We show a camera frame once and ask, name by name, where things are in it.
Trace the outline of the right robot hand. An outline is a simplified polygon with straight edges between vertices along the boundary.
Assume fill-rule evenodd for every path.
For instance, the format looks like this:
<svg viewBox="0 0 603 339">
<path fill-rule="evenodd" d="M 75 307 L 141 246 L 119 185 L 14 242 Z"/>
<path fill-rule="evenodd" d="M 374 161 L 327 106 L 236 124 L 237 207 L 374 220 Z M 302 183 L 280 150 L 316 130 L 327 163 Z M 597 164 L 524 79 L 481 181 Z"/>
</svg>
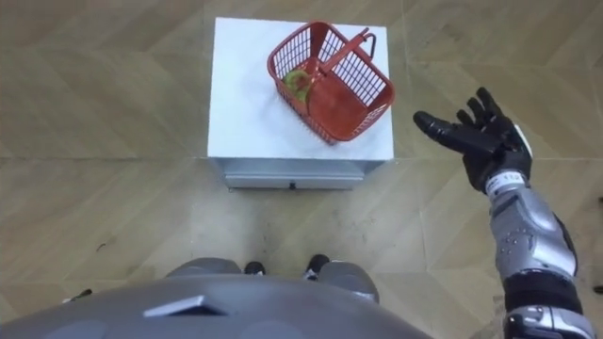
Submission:
<svg viewBox="0 0 603 339">
<path fill-rule="evenodd" d="M 528 142 L 506 116 L 491 92 L 480 87 L 466 102 L 467 110 L 456 113 L 457 121 L 446 121 L 417 111 L 413 121 L 436 143 L 462 155 L 467 178 L 481 193 L 488 181 L 503 171 L 530 178 L 532 155 Z"/>
</svg>

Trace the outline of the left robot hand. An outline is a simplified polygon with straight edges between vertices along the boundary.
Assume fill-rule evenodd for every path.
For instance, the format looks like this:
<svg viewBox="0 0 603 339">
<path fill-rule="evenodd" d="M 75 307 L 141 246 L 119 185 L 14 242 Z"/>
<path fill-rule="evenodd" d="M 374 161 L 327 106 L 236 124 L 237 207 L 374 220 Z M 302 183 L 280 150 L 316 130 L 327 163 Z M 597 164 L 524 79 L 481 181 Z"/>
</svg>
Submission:
<svg viewBox="0 0 603 339">
<path fill-rule="evenodd" d="M 81 298 L 84 298 L 84 297 L 86 297 L 86 296 L 89 296 L 89 295 L 91 295 L 92 293 L 93 293 L 93 291 L 92 291 L 91 289 L 89 289 L 89 288 L 88 288 L 88 289 L 83 290 L 83 291 L 82 291 L 82 292 L 80 292 L 79 294 L 75 295 L 74 297 L 70 297 L 70 298 L 64 299 L 64 300 L 62 301 L 62 303 L 73 302 L 73 301 L 76 301 L 76 300 L 78 300 L 78 299 L 81 299 Z"/>
</svg>

